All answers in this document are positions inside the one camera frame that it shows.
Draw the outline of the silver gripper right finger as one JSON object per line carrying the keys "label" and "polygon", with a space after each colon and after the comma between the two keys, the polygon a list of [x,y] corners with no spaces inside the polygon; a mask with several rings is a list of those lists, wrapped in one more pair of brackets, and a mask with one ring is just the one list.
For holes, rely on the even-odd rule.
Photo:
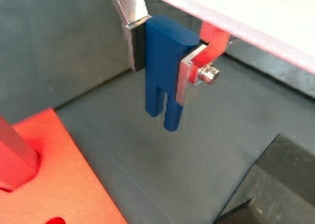
{"label": "silver gripper right finger", "polygon": [[213,60],[228,47],[229,34],[208,22],[201,23],[200,45],[182,57],[180,61],[176,102],[182,105],[188,85],[200,81],[212,84],[218,77],[218,70],[212,66]]}

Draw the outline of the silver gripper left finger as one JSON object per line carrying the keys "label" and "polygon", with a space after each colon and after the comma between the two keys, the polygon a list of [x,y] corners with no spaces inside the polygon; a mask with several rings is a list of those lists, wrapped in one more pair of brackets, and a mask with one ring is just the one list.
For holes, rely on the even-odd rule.
{"label": "silver gripper left finger", "polygon": [[128,43],[130,68],[134,72],[145,66],[145,21],[150,18],[145,0],[112,0]]}

